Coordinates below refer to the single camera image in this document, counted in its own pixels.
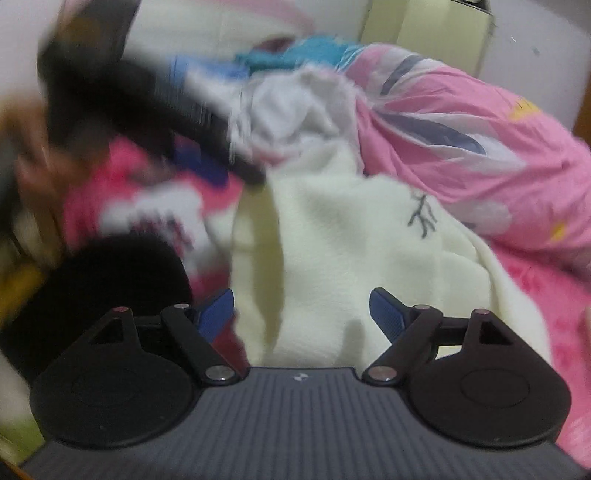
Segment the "white cloth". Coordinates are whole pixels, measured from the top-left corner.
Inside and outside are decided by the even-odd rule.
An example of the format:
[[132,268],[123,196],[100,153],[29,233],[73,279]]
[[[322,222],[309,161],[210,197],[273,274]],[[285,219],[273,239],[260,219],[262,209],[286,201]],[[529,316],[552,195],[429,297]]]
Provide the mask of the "white cloth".
[[195,186],[167,181],[128,199],[108,202],[99,217],[99,235],[151,232],[174,248],[189,278],[226,268],[202,218],[203,199]]
[[[419,212],[422,192],[357,176],[343,145],[301,161],[316,171],[271,170],[264,188],[245,191],[233,223],[236,333],[252,365],[362,371],[389,346],[369,315],[375,287],[449,316],[490,309],[549,361],[534,303],[436,199]],[[208,226],[219,245],[230,232],[225,220]]]
[[313,146],[345,140],[359,155],[356,97],[350,80],[306,66],[293,72],[261,72],[238,82],[189,72],[184,87],[230,117],[232,145],[254,161],[277,164]]
[[30,417],[29,387],[0,352],[0,424]]

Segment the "brown object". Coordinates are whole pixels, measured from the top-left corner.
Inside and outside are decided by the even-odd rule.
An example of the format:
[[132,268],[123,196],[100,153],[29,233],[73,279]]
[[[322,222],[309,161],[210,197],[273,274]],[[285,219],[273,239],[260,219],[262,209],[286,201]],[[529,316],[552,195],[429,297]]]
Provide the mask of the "brown object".
[[591,145],[591,79],[587,85],[587,92],[579,112],[579,118],[573,129],[573,135],[580,137]]
[[48,251],[61,251],[63,199],[70,187],[86,181],[108,158],[108,141],[81,135],[77,153],[53,148],[47,139],[46,105],[35,96],[6,103],[0,111],[0,134],[20,139],[22,151],[14,169],[21,203],[33,214]]
[[14,472],[14,474],[16,475],[15,480],[16,479],[21,479],[21,480],[33,480],[30,476],[28,476],[25,472],[23,472],[22,470],[20,470],[19,467],[15,466],[15,465],[10,465],[9,463],[7,464],[7,466],[10,468],[11,471]]

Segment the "black fabric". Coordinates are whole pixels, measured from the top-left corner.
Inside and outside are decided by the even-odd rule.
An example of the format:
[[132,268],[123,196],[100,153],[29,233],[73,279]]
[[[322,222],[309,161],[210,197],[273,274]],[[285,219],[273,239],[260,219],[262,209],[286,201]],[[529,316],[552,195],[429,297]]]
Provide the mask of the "black fabric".
[[18,151],[14,143],[0,137],[0,235],[12,231],[12,217],[20,203],[14,161]]
[[109,309],[154,315],[191,302],[189,280],[171,247],[154,236],[113,236],[56,269],[0,332],[0,349],[31,383]]
[[459,1],[460,1],[460,3],[470,5],[471,7],[480,8],[481,10],[484,10],[485,12],[491,11],[487,0],[478,0],[477,2],[474,2],[472,0],[468,0],[468,1],[459,0]]

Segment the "black object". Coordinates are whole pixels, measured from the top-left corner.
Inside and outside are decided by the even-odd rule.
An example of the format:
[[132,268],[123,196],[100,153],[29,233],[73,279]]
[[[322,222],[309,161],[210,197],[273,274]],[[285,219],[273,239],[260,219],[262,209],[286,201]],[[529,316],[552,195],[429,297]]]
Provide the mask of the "black object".
[[[390,298],[383,289],[372,295]],[[24,468],[37,480],[91,471],[107,480],[583,476],[553,443],[570,408],[568,388],[499,319],[486,310],[457,319],[398,300],[391,306],[402,332],[361,381],[347,368],[251,368],[241,377],[200,338],[187,305],[160,317],[111,311],[34,383],[31,408],[50,441]],[[432,360],[452,344],[462,350]],[[102,360],[92,355],[99,351]],[[161,366],[136,356],[155,356]],[[172,386],[166,368],[178,374],[176,422],[160,401],[150,404],[152,388],[129,392],[130,371],[139,385]],[[86,400],[95,390],[120,403]],[[126,412],[122,425],[114,420]]]
[[31,383],[113,304],[140,315],[191,303],[183,264],[152,235],[118,235],[92,242],[54,270],[0,331],[0,350]]
[[489,5],[488,0],[455,0],[455,1],[459,2],[461,4],[465,4],[469,7],[478,8],[480,10],[487,12],[487,13],[491,12],[491,7]]
[[156,67],[122,58],[140,3],[92,0],[41,49],[50,142],[76,151],[117,131],[154,155],[171,157],[176,132],[245,182],[264,182],[263,172],[233,151],[225,118]]
[[11,239],[19,250],[19,242],[13,232],[13,220],[20,207],[14,161],[18,155],[18,143],[10,137],[0,137],[0,236]]

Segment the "blue clothing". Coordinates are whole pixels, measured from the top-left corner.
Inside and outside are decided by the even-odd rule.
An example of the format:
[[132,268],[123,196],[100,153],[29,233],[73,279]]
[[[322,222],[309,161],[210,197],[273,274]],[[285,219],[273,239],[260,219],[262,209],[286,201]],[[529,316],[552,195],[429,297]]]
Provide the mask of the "blue clothing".
[[198,145],[190,143],[177,145],[172,163],[179,170],[192,171],[213,187],[224,188],[228,184],[227,169],[202,152]]
[[341,41],[334,37],[315,36],[295,42],[286,51],[271,53],[252,50],[240,53],[236,61],[248,67],[251,73],[264,70],[295,70],[304,63],[325,65],[340,70],[363,50],[363,46]]

